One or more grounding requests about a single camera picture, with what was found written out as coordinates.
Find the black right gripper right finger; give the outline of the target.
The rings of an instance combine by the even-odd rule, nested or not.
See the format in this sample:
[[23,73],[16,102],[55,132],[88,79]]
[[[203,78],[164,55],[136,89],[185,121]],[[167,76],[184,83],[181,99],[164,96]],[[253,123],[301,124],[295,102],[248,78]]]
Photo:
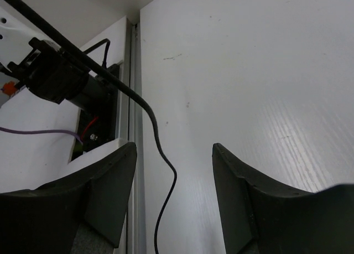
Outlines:
[[227,253],[353,252],[353,185],[317,193],[297,189],[219,143],[212,166]]

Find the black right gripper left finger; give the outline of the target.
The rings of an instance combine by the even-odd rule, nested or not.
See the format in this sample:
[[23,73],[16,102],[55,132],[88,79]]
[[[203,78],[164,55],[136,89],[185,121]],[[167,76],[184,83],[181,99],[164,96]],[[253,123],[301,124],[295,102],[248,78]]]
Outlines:
[[1,194],[2,253],[70,253],[93,241],[119,246],[136,170],[129,142],[101,160],[34,190]]

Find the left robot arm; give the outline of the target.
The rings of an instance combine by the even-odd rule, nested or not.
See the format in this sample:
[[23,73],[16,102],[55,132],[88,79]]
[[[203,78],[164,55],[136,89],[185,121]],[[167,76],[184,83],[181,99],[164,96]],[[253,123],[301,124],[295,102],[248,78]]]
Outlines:
[[84,120],[75,137],[85,150],[115,138],[118,99],[117,90],[90,71],[64,48],[1,9],[1,74],[10,77],[1,93],[12,97],[25,87],[40,99],[77,106]]

